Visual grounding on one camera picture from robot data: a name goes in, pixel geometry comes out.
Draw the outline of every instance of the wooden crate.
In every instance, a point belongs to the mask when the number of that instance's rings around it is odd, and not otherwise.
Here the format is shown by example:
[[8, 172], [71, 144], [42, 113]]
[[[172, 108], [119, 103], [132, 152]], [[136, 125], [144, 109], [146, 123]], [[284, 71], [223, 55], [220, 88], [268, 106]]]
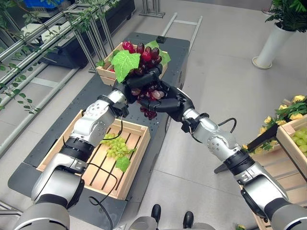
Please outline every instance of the wooden crate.
[[[38, 170], [43, 171], [52, 157], [60, 151], [63, 146], [63, 138], [65, 141], [69, 138], [75, 122], [81, 116], [82, 112], [80, 111], [37, 167]], [[120, 120], [115, 119], [114, 123], [108, 128], [107, 132], [117, 134], [119, 131]], [[106, 157], [106, 150], [108, 149], [108, 146], [103, 144], [100, 144], [94, 149], [88, 163], [99, 165], [101, 168], [115, 175], [118, 183], [109, 196], [115, 199], [125, 200], [147, 148], [150, 139], [149, 128], [123, 121], [123, 131], [120, 136], [126, 139], [128, 149], [133, 149], [135, 147], [137, 148], [135, 152], [127, 155], [131, 163], [125, 173], [115, 167], [116, 161], [114, 158]], [[115, 178], [109, 173], [106, 173], [93, 165], [89, 165], [87, 167], [82, 178], [85, 181], [86, 188], [105, 195], [109, 193], [116, 182]]]
[[[122, 46], [122, 42], [114, 49], [114, 50], [124, 50], [123, 46]], [[98, 66], [96, 67], [96, 70], [98, 72], [98, 74], [100, 75], [100, 78], [102, 80], [102, 82], [106, 85], [111, 85], [113, 86], [115, 80], [116, 80], [116, 75], [114, 72], [110, 71], [110, 69], [113, 68], [113, 65], [111, 65], [111, 62], [109, 61], [110, 57], [112, 57], [113, 55], [113, 51], [105, 58], [105, 66]], [[161, 75], [159, 76], [159, 79], [161, 79], [163, 77], [163, 75], [165, 74], [165, 71], [167, 69], [167, 63], [165, 65], [163, 65], [163, 70]]]
[[[266, 154], [252, 156], [286, 190], [290, 202], [305, 206], [307, 204], [307, 183], [288, 155], [281, 148]], [[253, 214], [260, 230], [271, 230], [270, 222]]]
[[276, 137], [287, 150], [302, 174], [307, 178], [307, 157], [291, 139], [294, 133], [302, 127], [307, 127], [307, 115], [304, 115], [301, 119], [293, 120], [283, 126], [279, 126]]

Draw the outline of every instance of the cable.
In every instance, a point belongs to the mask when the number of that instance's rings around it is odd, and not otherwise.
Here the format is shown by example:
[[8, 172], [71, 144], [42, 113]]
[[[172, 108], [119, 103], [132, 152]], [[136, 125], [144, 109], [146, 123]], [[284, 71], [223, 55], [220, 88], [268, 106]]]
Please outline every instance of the cable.
[[116, 182], [115, 182], [113, 188], [112, 188], [112, 189], [110, 190], [110, 192], [106, 195], [106, 197], [103, 198], [103, 199], [99, 202], [99, 203], [101, 203], [101, 202], [103, 202], [103, 201], [111, 194], [111, 192], [114, 190], [115, 186], [117, 185], [118, 179], [117, 179], [117, 177], [116, 177], [115, 175], [113, 175], [112, 173], [108, 172], [107, 170], [105, 170], [105, 169], [99, 167], [98, 165], [93, 164], [93, 163], [88, 163], [88, 164], [93, 165], [93, 166], [96, 166], [98, 169], [100, 169], [100, 170], [102, 170], [102, 171], [105, 171], [106, 173], [110, 174], [111, 176], [113, 176], [113, 177], [115, 178], [115, 181], [116, 181]]
[[113, 139], [116, 139], [116, 138], [118, 138], [121, 135], [122, 131], [123, 131], [123, 116], [120, 117], [120, 131], [119, 131], [118, 135], [116, 137], [114, 137], [114, 138], [102, 139], [102, 140], [113, 140]]
[[189, 128], [190, 128], [190, 134], [191, 134], [191, 136], [193, 137], [193, 139], [196, 140], [196, 141], [199, 142], [199, 143], [202, 143], [201, 141], [197, 140], [196, 137], [194, 137], [194, 135], [192, 134], [191, 126], [189, 126]]
[[230, 130], [230, 132], [232, 133], [234, 131], [234, 129], [236, 128], [236, 119], [234, 117], [231, 117], [225, 121], [223, 121], [222, 123], [217, 124], [218, 126], [222, 126], [223, 124], [227, 123], [228, 121], [234, 121], [234, 126], [232, 127], [232, 129]]
[[93, 199], [94, 201], [97, 202], [97, 204], [102, 208], [102, 210], [105, 212], [106, 217], [109, 219], [110, 221], [110, 230], [113, 230], [113, 222], [111, 220], [111, 217], [109, 216], [108, 212], [106, 211], [105, 207], [93, 196], [90, 196], [89, 199]]
[[107, 217], [108, 220], [110, 221], [110, 230], [113, 230], [113, 222], [112, 222], [112, 219], [111, 219], [110, 215], [108, 214], [107, 210], [105, 209], [105, 207], [102, 205], [102, 202], [103, 202], [103, 201], [111, 194], [111, 192], [114, 190], [114, 188], [115, 188], [115, 186], [117, 185], [117, 182], [118, 182], [117, 177], [116, 177], [115, 175], [113, 175], [112, 173], [108, 172], [107, 170], [105, 170], [105, 169], [99, 167], [99, 166], [96, 165], [96, 164], [93, 164], [93, 163], [88, 163], [88, 164], [89, 164], [89, 165], [96, 166], [98, 169], [100, 169], [100, 170], [102, 170], [102, 171], [105, 171], [106, 173], [108, 173], [108, 174], [110, 174], [111, 176], [113, 176], [113, 177], [115, 178], [115, 180], [116, 180], [116, 182], [115, 182], [113, 188], [112, 188], [112, 189], [110, 190], [110, 192], [106, 195], [106, 197], [103, 198], [101, 201], [98, 201], [98, 200], [97, 200], [95, 197], [93, 197], [93, 196], [89, 196], [89, 197], [88, 197], [88, 198], [89, 198], [89, 201], [90, 201], [90, 203], [91, 203], [92, 205], [94, 205], [94, 206], [99, 205], [99, 206], [101, 207], [101, 209], [105, 212], [106, 217]]

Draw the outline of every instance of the grape bunch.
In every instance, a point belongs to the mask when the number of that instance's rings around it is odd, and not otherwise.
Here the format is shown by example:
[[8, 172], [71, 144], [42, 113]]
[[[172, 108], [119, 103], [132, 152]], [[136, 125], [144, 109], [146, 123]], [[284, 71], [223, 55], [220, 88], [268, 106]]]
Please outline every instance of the grape bunch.
[[292, 140], [296, 143], [299, 149], [307, 157], [307, 127], [303, 127], [296, 131]]
[[[111, 139], [115, 136], [116, 135], [114, 133], [108, 133], [105, 135], [105, 139]], [[101, 143], [109, 147], [109, 149], [106, 151], [107, 157], [113, 157], [117, 160], [118, 158], [124, 157], [130, 153], [124, 138], [118, 137], [112, 140], [102, 140]]]
[[[142, 77], [145, 73], [148, 72], [149, 69], [157, 66], [161, 61], [162, 57], [159, 55], [159, 48], [153, 48], [145, 45], [143, 43], [139, 43], [136, 49], [134, 48], [131, 42], [123, 42], [123, 49], [128, 50], [132, 53], [139, 53], [141, 55], [139, 67], [134, 69], [133, 72], [130, 73], [129, 76], [138, 76]], [[165, 93], [162, 88], [159, 88], [156, 83], [148, 84], [141, 89], [132, 89], [131, 94], [137, 96], [137, 100], [149, 100], [155, 101], [163, 98]], [[144, 113], [144, 116], [149, 120], [152, 120], [157, 116], [157, 112], [150, 111], [145, 107], [140, 107], [140, 111]]]

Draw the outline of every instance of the red grapes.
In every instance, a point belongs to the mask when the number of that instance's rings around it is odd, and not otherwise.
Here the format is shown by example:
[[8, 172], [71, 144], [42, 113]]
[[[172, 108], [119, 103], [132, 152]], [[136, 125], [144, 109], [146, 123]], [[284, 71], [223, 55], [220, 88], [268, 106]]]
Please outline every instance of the red grapes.
[[[128, 41], [123, 42], [122, 47], [124, 50], [128, 50], [131, 54], [138, 53], [141, 55], [139, 67], [130, 72], [128, 77], [137, 76], [141, 78], [145, 73], [148, 72], [149, 69], [157, 66], [162, 61], [162, 57], [159, 55], [160, 53], [159, 48], [155, 47], [151, 49], [150, 46], [145, 47], [143, 43], [139, 43], [135, 49], [133, 44]], [[138, 101], [160, 100], [165, 95], [163, 90], [160, 89], [156, 83], [150, 83], [142, 87], [141, 89], [131, 89], [131, 94], [133, 96], [136, 96]], [[150, 111], [143, 106], [140, 107], [140, 111], [149, 120], [152, 120], [157, 116], [157, 112]]]

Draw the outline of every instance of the white pot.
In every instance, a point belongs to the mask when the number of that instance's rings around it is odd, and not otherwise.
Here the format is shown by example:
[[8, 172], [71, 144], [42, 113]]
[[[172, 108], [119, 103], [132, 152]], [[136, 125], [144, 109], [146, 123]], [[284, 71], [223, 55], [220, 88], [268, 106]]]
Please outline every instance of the white pot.
[[252, 60], [254, 66], [260, 69], [271, 68], [272, 61], [275, 59], [278, 51], [294, 33], [295, 31], [287, 31], [279, 28], [275, 23], [274, 29], [265, 43], [261, 53]]

